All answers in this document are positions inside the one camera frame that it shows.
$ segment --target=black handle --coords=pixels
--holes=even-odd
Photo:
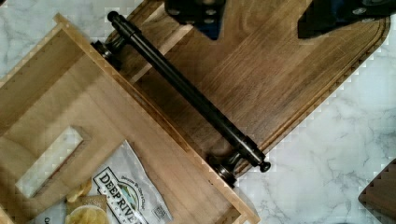
[[[218,132],[253,166],[260,166],[262,172],[269,169],[265,155],[257,145],[235,127],[203,94],[201,94],[165,57],[143,37],[141,31],[117,12],[110,12],[108,20],[151,65],[206,118]]]

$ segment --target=wood grain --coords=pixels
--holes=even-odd
[[[218,41],[192,30],[165,55],[265,152],[333,92],[389,30],[389,19],[384,19],[300,40],[297,20],[309,4],[228,1]],[[132,58],[134,54],[122,54],[121,60],[129,63]],[[130,77],[136,70],[121,73]],[[150,69],[137,85],[198,151],[218,156],[231,152],[220,134],[156,71]]]
[[[247,204],[70,22],[61,15],[55,20],[61,28],[57,34],[69,40],[60,43],[66,46],[49,45],[43,57],[49,57],[46,52],[69,47],[78,50],[77,58],[66,71],[56,73],[53,82],[44,85],[34,102],[28,105],[18,101],[26,107],[25,111],[12,120],[10,126],[3,126],[6,131],[0,135],[3,159],[15,161],[9,164],[0,160],[0,204],[13,222],[24,223],[60,201],[90,177],[123,139],[133,145],[149,178],[163,195],[175,219],[173,223],[216,223],[233,208],[251,223],[259,222]],[[55,70],[56,63],[47,64],[37,59],[35,52],[32,54],[34,60],[28,60],[29,66]],[[49,76],[32,74],[37,83],[42,76],[43,81]],[[8,90],[14,92],[15,97],[23,98],[21,95],[26,91],[15,90],[24,84],[24,78],[15,79]],[[12,116],[12,111],[6,112],[5,118]],[[68,160],[45,190],[33,199],[24,198],[15,188],[16,180],[69,125],[80,126],[92,140]],[[15,159],[15,151],[9,150],[9,146],[16,146],[26,158]]]
[[[384,168],[363,190],[359,201],[377,217],[381,223],[396,221],[396,160]]]
[[[71,39],[78,44],[81,49],[86,53],[91,60],[105,72],[107,79],[110,82],[117,82],[121,88],[127,92],[128,97],[134,97],[135,101],[140,104],[150,116],[172,136],[173,140],[176,141],[181,149],[187,154],[187,159],[190,160],[209,180],[209,182],[215,187],[233,207],[238,210],[250,223],[258,223],[260,218],[252,209],[234,192],[219,176],[215,171],[207,164],[207,162],[196,152],[196,145],[191,144],[185,138],[183,132],[179,132],[174,126],[174,123],[165,118],[165,115],[158,110],[158,107],[154,106],[148,98],[133,87],[125,78],[123,78],[108,62],[98,53],[93,50],[90,43],[74,28],[74,26],[61,15],[57,15],[55,20],[64,26],[64,30],[68,33]]]

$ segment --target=wooden board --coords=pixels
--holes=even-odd
[[[44,47],[30,52],[20,63],[21,69],[8,74],[0,86],[0,91],[13,92],[20,99],[15,103],[19,113],[2,111],[4,118],[12,119],[0,122],[0,215],[6,214],[0,222],[25,223],[61,200],[90,177],[124,139],[132,144],[164,197],[173,223],[229,223],[241,218],[259,222],[247,204],[70,22],[61,15],[55,20],[58,25],[44,38]],[[51,44],[58,40],[65,40],[59,42],[65,46]],[[35,56],[62,55],[56,49],[65,50],[67,60],[60,56],[59,64],[47,64]],[[47,69],[39,72],[36,68],[40,66]],[[0,102],[7,96],[0,94]],[[68,160],[43,192],[33,199],[24,198],[15,182],[69,125],[80,126],[92,140]]]
[[[385,167],[361,192],[359,201],[381,223],[396,222],[396,160]]]
[[[389,30],[389,19],[384,19],[300,40],[297,20],[309,4],[229,0],[218,41],[192,30],[165,55],[265,152],[329,96]],[[163,30],[174,25],[158,22]],[[156,33],[141,27],[143,34]],[[153,42],[158,42],[156,38],[162,37],[148,35]],[[125,63],[121,73],[133,77],[140,68],[128,65],[137,56],[127,52],[129,47],[120,54]],[[197,145],[203,157],[231,152],[220,134],[155,70],[150,69],[136,85]]]

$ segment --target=marble surface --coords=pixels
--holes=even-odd
[[[19,0],[0,7],[0,77],[55,25],[61,12],[91,40],[112,31],[110,10],[127,15],[141,2]],[[252,169],[237,189],[262,223],[378,223],[357,198],[396,157],[396,17],[388,39],[314,113]]]
[[[396,158],[396,17],[384,44],[268,154],[273,168],[240,177],[262,223],[380,223],[358,201]]]

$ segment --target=wooden edge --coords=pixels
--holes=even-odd
[[[62,30],[62,25],[57,24],[52,30],[50,30],[36,46],[29,51],[18,63],[11,69],[4,77],[0,78],[0,89],[8,82],[15,74],[17,74],[20,69],[26,65],[35,55],[48,43],[50,40],[56,36]]]
[[[192,29],[191,25],[179,26],[176,31],[172,33],[172,35],[160,46],[159,51],[161,54],[165,55],[169,50],[174,47],[178,41],[180,41],[189,31]],[[130,79],[132,83],[136,83],[143,75],[145,75],[149,69],[151,69],[152,65],[150,63],[146,63],[146,65],[140,69],[135,75],[133,75]]]
[[[361,194],[360,194],[359,197],[358,197],[358,200],[359,200],[359,202],[360,202],[361,204],[363,204],[364,206],[367,205],[367,204],[366,204],[366,198],[365,198],[365,194],[366,194],[367,188],[372,187],[372,186],[374,185],[374,181],[375,181],[376,179],[381,179],[382,173],[388,171],[388,170],[389,170],[389,167],[390,167],[391,165],[393,165],[393,164],[396,164],[396,159],[394,159],[393,161],[391,161],[384,169],[382,169],[382,171],[379,172],[378,175],[376,175],[376,176],[372,179],[372,181],[370,181],[370,183],[366,186],[366,188],[364,188],[364,190],[361,191]]]
[[[162,0],[144,0],[134,11],[126,18],[127,21],[132,21],[139,27],[149,16],[163,4]],[[119,34],[117,31],[111,33],[106,42],[111,41]]]
[[[270,138],[264,141],[259,149],[267,153],[272,147],[276,146],[284,139],[294,128],[296,128],[304,119],[306,119],[319,105],[321,105],[339,86],[341,86],[352,73],[376,50],[388,36],[390,29],[390,17],[379,21],[380,25],[376,36],[361,50],[354,60],[352,60],[339,75],[337,75],[329,84],[318,92],[304,107],[297,111],[287,122],[285,122]],[[235,170],[238,176],[244,174],[251,165],[244,161]]]
[[[128,92],[146,111],[159,123],[163,129],[184,149],[188,159],[203,172],[213,186],[238,210],[245,215],[250,223],[258,223],[260,218],[250,207],[238,197],[238,195],[219,177],[216,172],[203,160],[189,145],[177,130],[159,113],[159,111],[140,93],[131,83],[123,78],[82,36],[77,29],[61,14],[57,14],[54,20],[62,25],[62,29],[72,40],[99,66],[112,81],[117,81],[124,91]]]
[[[11,218],[7,215],[7,213],[0,206],[0,224],[14,224]]]
[[[248,221],[248,219],[244,215],[241,215],[233,222],[233,224],[244,224],[246,221]]]

